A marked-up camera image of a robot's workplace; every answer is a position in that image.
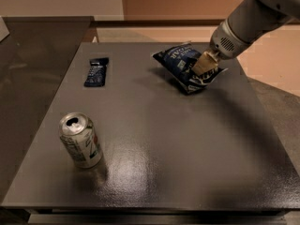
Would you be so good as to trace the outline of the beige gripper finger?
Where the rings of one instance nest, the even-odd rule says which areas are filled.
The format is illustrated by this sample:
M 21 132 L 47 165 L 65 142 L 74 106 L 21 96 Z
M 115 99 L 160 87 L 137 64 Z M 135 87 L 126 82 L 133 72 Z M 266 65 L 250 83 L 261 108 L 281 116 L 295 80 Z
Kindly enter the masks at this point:
M 218 53 L 212 50 L 205 51 L 192 67 L 192 71 L 201 76 L 218 66 Z

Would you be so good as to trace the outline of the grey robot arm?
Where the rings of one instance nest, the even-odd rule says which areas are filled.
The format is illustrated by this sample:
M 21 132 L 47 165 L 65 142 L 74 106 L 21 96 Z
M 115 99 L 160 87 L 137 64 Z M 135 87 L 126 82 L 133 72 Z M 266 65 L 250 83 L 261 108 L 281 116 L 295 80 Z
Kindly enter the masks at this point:
M 244 0 L 214 31 L 193 72 L 201 76 L 216 68 L 220 60 L 237 57 L 292 18 L 300 19 L 300 0 Z

